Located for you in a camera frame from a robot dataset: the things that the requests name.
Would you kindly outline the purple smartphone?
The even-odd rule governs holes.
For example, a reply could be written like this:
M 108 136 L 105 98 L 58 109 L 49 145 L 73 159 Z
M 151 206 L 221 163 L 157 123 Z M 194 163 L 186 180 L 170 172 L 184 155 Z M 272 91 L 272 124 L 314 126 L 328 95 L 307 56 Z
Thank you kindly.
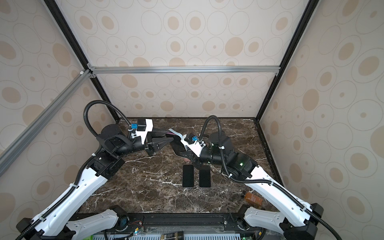
M 211 187 L 211 168 L 210 166 L 202 166 L 199 169 L 199 187 L 210 188 Z

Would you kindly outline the phone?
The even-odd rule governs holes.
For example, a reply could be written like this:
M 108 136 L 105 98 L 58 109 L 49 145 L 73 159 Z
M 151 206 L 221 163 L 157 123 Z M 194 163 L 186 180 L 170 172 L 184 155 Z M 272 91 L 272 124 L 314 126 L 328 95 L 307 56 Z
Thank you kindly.
M 170 135 L 173 138 L 173 141 L 170 142 L 170 145 L 177 156 L 187 159 L 192 157 L 192 151 L 182 142 L 182 134 L 176 132 L 173 129 L 169 129 L 167 135 Z
M 193 165 L 183 165 L 183 188 L 193 188 L 195 186 L 195 173 Z

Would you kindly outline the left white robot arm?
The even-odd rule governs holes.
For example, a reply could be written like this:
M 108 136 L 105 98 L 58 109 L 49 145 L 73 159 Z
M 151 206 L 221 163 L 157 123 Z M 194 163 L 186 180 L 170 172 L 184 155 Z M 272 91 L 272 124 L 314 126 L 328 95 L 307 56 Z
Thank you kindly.
M 119 125 L 111 124 L 97 134 L 88 117 L 90 108 L 97 104 L 106 105 L 121 115 L 128 123 L 129 132 L 124 134 Z M 173 141 L 169 131 L 155 129 L 151 119 L 139 119 L 136 124 L 131 124 L 117 107 L 106 101 L 89 102 L 83 117 L 86 127 L 99 142 L 97 151 L 80 167 L 75 181 L 51 205 L 34 218 L 24 218 L 17 224 L 19 240 L 82 240 L 114 227 L 124 229 L 128 217 L 119 207 L 80 221 L 71 218 L 97 189 L 117 173 L 125 163 L 123 156 L 140 151 L 153 156 Z

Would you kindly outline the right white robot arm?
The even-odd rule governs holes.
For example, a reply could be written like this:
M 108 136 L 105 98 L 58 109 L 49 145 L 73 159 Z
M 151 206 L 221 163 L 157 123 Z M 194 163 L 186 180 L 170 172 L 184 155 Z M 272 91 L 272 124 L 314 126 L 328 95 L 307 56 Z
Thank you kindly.
M 173 133 L 181 147 L 176 153 L 178 156 L 200 167 L 205 163 L 221 165 L 223 175 L 229 180 L 248 186 L 277 208 L 277 212 L 271 212 L 247 207 L 242 216 L 247 226 L 277 232 L 287 240 L 313 240 L 318 224 L 321 224 L 337 240 L 341 239 L 337 231 L 322 219 L 322 206 L 296 197 L 275 181 L 257 161 L 238 152 L 217 116 L 212 115 L 205 120 L 199 136 Z

